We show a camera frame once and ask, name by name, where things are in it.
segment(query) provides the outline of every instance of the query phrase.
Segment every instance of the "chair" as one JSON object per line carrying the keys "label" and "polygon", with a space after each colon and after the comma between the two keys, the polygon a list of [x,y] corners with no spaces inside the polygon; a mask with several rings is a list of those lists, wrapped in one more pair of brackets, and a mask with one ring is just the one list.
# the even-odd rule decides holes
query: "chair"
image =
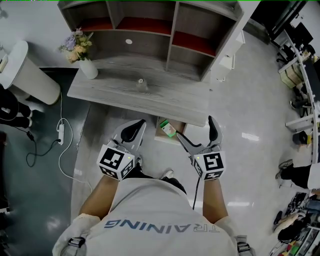
{"label": "chair", "polygon": [[281,58],[277,58],[276,62],[283,62],[284,64],[288,64],[290,61],[292,61],[295,58],[295,52],[291,50],[291,46],[284,45],[283,51],[287,57],[284,57],[280,52],[277,53],[278,56],[281,56]]}

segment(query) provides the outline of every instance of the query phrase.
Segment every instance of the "red shelf compartment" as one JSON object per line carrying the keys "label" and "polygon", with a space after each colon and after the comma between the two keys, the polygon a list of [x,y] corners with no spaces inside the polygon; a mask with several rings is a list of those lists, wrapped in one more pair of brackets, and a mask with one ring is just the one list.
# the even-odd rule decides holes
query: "red shelf compartment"
{"label": "red shelf compartment", "polygon": [[202,38],[193,34],[176,31],[174,33],[172,44],[175,46],[187,48],[200,53],[216,56],[216,49],[209,39]]}
{"label": "red shelf compartment", "polygon": [[124,17],[117,30],[133,30],[171,35],[172,22],[154,18]]}
{"label": "red shelf compartment", "polygon": [[78,27],[81,27],[82,31],[103,31],[113,29],[109,17],[84,19]]}

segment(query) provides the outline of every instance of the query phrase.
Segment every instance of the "computer monitor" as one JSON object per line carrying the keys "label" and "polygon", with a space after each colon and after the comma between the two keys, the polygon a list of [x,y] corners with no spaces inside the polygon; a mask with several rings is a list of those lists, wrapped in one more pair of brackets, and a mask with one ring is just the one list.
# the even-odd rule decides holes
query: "computer monitor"
{"label": "computer monitor", "polygon": [[306,47],[314,39],[301,22],[295,27],[293,33],[294,36],[292,41],[295,44],[295,47],[299,50]]}

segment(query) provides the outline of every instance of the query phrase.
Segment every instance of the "white t-shirt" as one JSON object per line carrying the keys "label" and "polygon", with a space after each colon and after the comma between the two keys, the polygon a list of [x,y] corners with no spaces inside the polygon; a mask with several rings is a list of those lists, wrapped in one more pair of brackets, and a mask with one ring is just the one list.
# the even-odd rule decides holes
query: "white t-shirt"
{"label": "white t-shirt", "polygon": [[100,221],[81,214],[53,248],[87,232],[87,256],[236,256],[236,228],[229,217],[214,225],[192,210],[186,195],[158,179],[119,182],[109,214]]}
{"label": "white t-shirt", "polygon": [[308,179],[309,189],[320,189],[320,162],[311,164]]}

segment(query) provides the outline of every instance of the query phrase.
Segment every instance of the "black and white marker cube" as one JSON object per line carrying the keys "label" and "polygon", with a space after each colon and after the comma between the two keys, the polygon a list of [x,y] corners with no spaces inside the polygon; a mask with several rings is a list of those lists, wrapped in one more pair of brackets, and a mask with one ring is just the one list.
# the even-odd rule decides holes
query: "black and white marker cube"
{"label": "black and white marker cube", "polygon": [[102,145],[96,163],[104,175],[121,181],[134,168],[135,156],[113,147]]}
{"label": "black and white marker cube", "polygon": [[201,180],[218,179],[226,169],[225,152],[195,154],[193,156],[193,166]]}

